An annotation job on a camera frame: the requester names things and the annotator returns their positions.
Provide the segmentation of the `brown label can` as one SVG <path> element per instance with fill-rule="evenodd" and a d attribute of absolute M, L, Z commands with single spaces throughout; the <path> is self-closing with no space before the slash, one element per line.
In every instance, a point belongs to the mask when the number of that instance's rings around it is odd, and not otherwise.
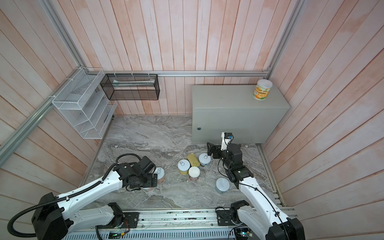
<path fill-rule="evenodd" d="M 161 167 L 157 167 L 155 169 L 155 174 L 157 174 L 157 182 L 158 184 L 164 182 L 165 180 L 165 170 Z"/>

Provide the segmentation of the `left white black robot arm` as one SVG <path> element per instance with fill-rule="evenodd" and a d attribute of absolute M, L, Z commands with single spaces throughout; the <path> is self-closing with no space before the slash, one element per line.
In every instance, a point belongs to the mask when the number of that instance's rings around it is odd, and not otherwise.
<path fill-rule="evenodd" d="M 96 209 L 84 210 L 88 204 L 113 192 L 126 188 L 130 191 L 157 186 L 156 165 L 142 157 L 137 163 L 115 163 L 105 175 L 73 191 L 41 197 L 32 217 L 32 224 L 39 240 L 61 240 L 67 234 L 82 229 L 125 225 L 127 218 L 117 203 Z"/>

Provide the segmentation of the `orange yellow label can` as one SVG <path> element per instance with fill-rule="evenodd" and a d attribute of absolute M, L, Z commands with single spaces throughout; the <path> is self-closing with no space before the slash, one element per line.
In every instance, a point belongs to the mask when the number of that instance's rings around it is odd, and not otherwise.
<path fill-rule="evenodd" d="M 270 89 L 273 87 L 273 83 L 266 79 L 260 79 L 257 82 L 257 85 L 255 87 L 254 91 L 254 98 L 260 101 L 263 101 L 267 98 Z"/>

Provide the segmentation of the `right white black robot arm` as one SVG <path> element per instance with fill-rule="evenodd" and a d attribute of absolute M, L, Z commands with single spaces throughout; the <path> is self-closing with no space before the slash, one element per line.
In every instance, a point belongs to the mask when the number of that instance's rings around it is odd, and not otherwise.
<path fill-rule="evenodd" d="M 263 191 L 252 172 L 243 163 L 241 146 L 207 143 L 208 156 L 222 160 L 230 182 L 243 193 L 246 201 L 231 204 L 232 221 L 243 223 L 260 240 L 304 240 L 302 223 L 291 219 Z"/>

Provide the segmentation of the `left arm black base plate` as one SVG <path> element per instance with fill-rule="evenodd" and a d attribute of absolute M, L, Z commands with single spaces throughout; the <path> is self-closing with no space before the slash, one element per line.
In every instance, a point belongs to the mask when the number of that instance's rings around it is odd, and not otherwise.
<path fill-rule="evenodd" d="M 139 212 L 127 212 L 113 217 L 107 225 L 99 226 L 100 229 L 134 229 L 138 225 Z"/>

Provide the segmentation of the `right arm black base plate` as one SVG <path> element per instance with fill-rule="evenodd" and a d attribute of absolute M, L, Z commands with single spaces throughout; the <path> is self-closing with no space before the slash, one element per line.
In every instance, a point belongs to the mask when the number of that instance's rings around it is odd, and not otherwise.
<path fill-rule="evenodd" d="M 218 226 L 236 226 L 237 223 L 232 216 L 230 210 L 225 210 L 223 208 L 218 208 L 215 210 L 217 215 L 217 224 Z"/>

